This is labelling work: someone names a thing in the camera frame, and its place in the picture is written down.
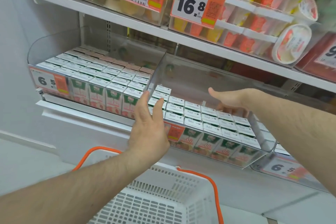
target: orange basket handle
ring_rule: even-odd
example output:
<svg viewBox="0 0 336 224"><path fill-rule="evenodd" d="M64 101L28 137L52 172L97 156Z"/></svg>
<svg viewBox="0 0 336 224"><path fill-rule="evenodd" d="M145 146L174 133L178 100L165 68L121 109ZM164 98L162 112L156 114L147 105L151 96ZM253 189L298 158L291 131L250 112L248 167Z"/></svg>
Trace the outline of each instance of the orange basket handle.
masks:
<svg viewBox="0 0 336 224"><path fill-rule="evenodd" d="M83 163L86 161L88 156L92 152L94 152L95 150L107 150L107 151L112 151L112 152L115 152L115 153L118 153L118 154L122 153L122 151L120 151L120 150L115 150L115 149L104 147L104 146L93 147L86 152L86 154L82 157L81 161L78 163L78 165L72 171L78 170L83 165ZM202 178L205 178L212 184L212 187L213 187L213 190L214 190L214 193L215 193L215 203L216 203L216 210L217 210L217 215L218 215L218 223L219 224L224 224L221 207L219 205L218 190L217 190L216 183L210 177L208 177L206 175L203 175L203 174L200 174L198 172L181 169L180 167L176 167L176 169L177 169L177 171L180 171L180 172L189 173L189 174L193 174L193 175L197 175L197 176L200 176Z"/></svg>

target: white floor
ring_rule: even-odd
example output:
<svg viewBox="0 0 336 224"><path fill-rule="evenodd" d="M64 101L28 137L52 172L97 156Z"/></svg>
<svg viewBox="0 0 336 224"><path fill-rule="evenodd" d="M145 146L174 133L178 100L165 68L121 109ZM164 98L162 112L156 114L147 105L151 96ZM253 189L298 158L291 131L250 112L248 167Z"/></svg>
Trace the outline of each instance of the white floor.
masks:
<svg viewBox="0 0 336 224"><path fill-rule="evenodd" d="M0 195L72 168L74 165L62 162L54 154L0 139ZM224 205L221 209L225 224L268 224L266 218L254 213Z"/></svg>

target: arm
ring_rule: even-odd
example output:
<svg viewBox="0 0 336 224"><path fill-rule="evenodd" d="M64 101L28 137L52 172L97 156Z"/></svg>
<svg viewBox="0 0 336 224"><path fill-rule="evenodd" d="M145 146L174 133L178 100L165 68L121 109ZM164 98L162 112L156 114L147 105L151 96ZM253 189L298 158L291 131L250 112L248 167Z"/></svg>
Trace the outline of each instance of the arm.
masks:
<svg viewBox="0 0 336 224"><path fill-rule="evenodd" d="M224 108L252 111L281 145L336 196L336 116L255 89L216 92Z"/></svg>
<svg viewBox="0 0 336 224"><path fill-rule="evenodd" d="M169 149L163 99L154 106L152 118L147 107L148 95L145 92L137 103L128 150L0 197L0 223L87 223Z"/></svg>

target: shopping basket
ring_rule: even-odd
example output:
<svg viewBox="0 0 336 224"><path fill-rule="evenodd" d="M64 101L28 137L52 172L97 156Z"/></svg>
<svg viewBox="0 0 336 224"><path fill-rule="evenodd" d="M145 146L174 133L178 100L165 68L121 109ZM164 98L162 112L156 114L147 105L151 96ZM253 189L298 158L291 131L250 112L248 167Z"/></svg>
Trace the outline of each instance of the shopping basket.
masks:
<svg viewBox="0 0 336 224"><path fill-rule="evenodd" d="M74 168L121 153L90 149ZM223 224L213 180L194 171L156 163L104 206L89 224Z"/></svg>

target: hand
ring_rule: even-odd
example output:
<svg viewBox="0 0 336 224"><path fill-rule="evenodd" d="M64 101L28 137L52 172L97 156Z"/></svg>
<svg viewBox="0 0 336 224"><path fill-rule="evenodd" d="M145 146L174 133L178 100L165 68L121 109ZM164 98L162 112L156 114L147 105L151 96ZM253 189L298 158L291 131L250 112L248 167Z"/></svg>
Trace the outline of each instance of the hand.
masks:
<svg viewBox="0 0 336 224"><path fill-rule="evenodd" d="M135 123L128 141L129 151L150 165L159 161L169 149L169 142L163 123L164 99L156 102L153 117L148 109L149 92L145 91L135 106Z"/></svg>
<svg viewBox="0 0 336 224"><path fill-rule="evenodd" d="M243 117L246 118L249 115L249 110L244 105L244 96L247 91L251 89L217 92L213 88L209 88L209 94L218 99L221 103L217 106L217 110L221 110L230 114L237 114L239 111L243 112Z"/></svg>

